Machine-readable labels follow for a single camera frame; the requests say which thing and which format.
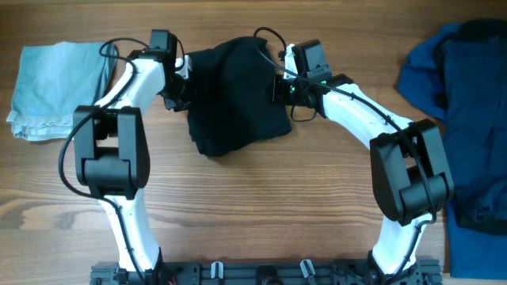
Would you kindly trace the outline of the dark green shorts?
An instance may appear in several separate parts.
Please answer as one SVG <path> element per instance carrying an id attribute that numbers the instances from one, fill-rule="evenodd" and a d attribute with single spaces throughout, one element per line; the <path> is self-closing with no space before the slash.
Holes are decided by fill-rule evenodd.
<path id="1" fill-rule="evenodd" d="M 189 134 L 200 154 L 221 157 L 292 131 L 286 108 L 273 103 L 275 68 L 267 40 L 239 37 L 189 54 Z"/>

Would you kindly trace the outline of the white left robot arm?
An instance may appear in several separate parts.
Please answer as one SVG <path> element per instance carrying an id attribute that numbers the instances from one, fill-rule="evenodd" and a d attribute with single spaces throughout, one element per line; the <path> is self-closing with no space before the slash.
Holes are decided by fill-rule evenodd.
<path id="1" fill-rule="evenodd" d="M 118 82 L 93 105 L 74 111 L 78 182 L 104 208 L 119 251 L 119 281 L 156 283 L 162 254 L 148 221 L 145 191 L 151 159 L 143 115 L 157 95 L 179 108 L 192 60 L 169 51 L 134 51 Z"/>

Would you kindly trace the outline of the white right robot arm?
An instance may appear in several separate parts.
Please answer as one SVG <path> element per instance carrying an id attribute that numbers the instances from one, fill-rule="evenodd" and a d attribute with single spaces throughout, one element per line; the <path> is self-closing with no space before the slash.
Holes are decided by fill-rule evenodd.
<path id="1" fill-rule="evenodd" d="M 393 284 L 413 275 L 425 228 L 454 194 L 438 127 L 388 111 L 344 75 L 311 82 L 278 74 L 273 102 L 312 108 L 368 148 L 373 195 L 383 213 L 379 239 L 368 254 L 368 282 Z"/>

